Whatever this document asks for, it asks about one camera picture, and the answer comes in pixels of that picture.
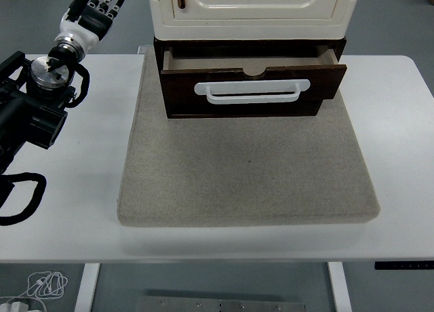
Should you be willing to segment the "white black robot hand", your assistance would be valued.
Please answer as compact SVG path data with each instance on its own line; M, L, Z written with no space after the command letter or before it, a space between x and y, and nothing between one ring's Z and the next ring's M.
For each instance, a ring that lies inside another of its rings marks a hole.
M95 48L105 38L125 0L73 0L60 22L61 40L82 51Z

